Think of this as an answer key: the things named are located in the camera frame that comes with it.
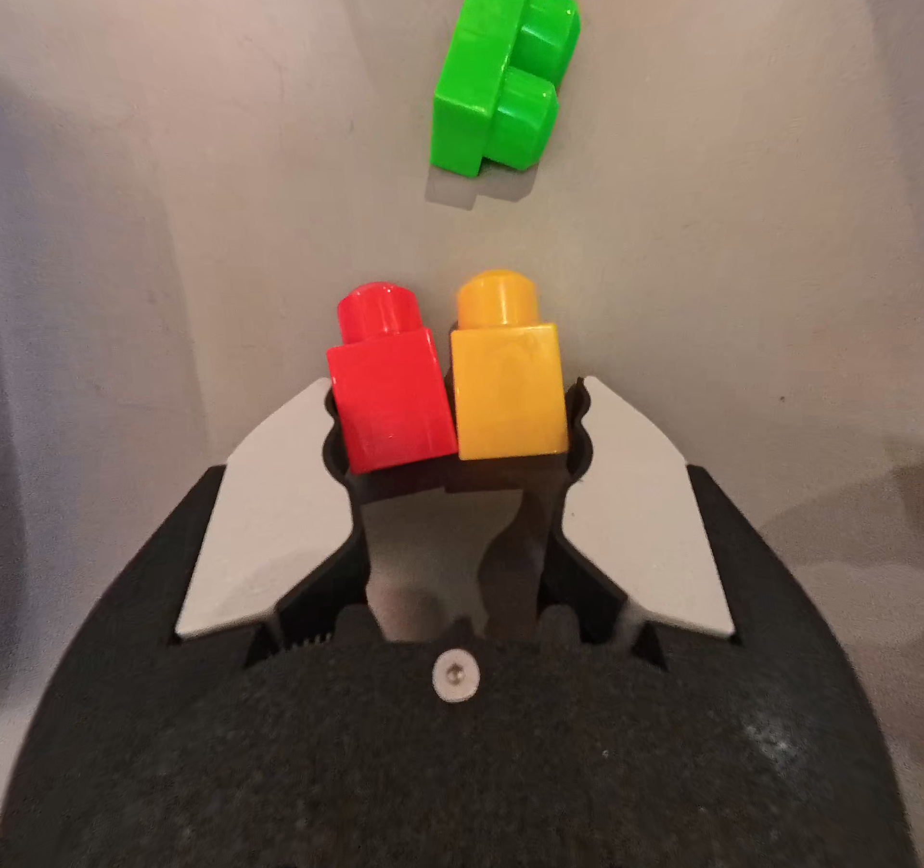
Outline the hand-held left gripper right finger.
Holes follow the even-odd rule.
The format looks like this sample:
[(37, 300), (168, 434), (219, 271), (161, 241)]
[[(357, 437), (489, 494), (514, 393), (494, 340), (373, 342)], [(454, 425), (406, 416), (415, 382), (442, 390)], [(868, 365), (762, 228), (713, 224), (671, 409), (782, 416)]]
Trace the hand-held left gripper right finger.
[(735, 627), (687, 460), (594, 376), (569, 392), (568, 481), (557, 498), (541, 605), (583, 643), (629, 650), (647, 626), (728, 640)]

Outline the green two-stud toy block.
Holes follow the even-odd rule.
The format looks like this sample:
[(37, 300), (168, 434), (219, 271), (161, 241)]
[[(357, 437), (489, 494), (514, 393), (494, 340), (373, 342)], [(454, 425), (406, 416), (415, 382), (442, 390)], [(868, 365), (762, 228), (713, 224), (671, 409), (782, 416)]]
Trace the green two-stud toy block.
[(463, 0), (433, 95), (431, 164), (539, 163), (581, 31), (575, 0)]

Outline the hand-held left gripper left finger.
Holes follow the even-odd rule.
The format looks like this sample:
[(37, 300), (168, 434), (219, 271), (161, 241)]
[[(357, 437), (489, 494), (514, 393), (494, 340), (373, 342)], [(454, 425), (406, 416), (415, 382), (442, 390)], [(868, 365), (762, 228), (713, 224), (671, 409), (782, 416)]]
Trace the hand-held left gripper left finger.
[(332, 636), (344, 609), (367, 603), (367, 541), (331, 394), (328, 378), (314, 381), (227, 459), (180, 639), (262, 625), (292, 646)]

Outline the red one-stud toy block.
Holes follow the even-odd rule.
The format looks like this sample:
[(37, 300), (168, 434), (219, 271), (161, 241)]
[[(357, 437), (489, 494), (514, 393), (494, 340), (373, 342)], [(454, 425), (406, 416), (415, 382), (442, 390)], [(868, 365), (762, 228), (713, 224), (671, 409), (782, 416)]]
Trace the red one-stud toy block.
[(337, 306), (341, 344), (327, 351), (354, 475), (457, 453), (432, 331), (415, 294), (390, 282), (353, 289)]

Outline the grey desk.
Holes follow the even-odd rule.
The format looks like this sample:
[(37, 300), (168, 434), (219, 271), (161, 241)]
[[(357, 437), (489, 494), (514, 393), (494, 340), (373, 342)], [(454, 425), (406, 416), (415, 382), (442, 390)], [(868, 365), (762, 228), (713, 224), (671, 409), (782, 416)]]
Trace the grey desk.
[(461, 0), (2, 0), (2, 758), (357, 284), (531, 277), (922, 747), (922, 0), (577, 0), (539, 167), (429, 168)]

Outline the yellow one-stud toy block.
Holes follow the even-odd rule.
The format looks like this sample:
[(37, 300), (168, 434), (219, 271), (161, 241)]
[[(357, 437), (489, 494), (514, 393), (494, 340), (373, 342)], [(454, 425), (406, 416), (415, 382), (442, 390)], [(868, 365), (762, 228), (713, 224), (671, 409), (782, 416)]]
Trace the yellow one-stud toy block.
[(471, 278), (450, 335), (458, 456), (463, 461), (565, 453), (559, 333), (535, 284), (511, 270)]

